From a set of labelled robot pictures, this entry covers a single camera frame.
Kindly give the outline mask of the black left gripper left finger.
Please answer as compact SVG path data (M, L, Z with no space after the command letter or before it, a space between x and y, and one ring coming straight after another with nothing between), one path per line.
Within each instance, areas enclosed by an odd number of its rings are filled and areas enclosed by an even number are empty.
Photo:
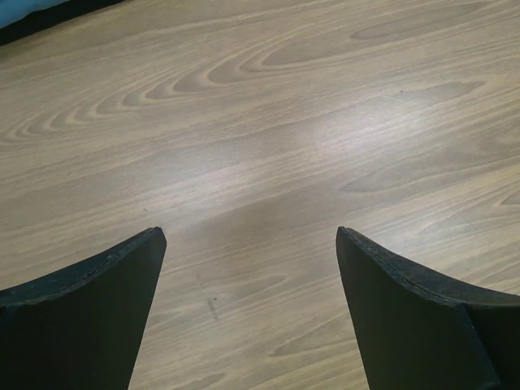
M152 227L1 291L3 389L126 389L167 241Z

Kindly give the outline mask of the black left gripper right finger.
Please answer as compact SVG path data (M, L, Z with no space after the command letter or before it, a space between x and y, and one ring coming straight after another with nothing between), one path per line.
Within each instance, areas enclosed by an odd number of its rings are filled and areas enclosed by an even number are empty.
M351 228L336 233L372 389L516 389L519 298L454 279Z

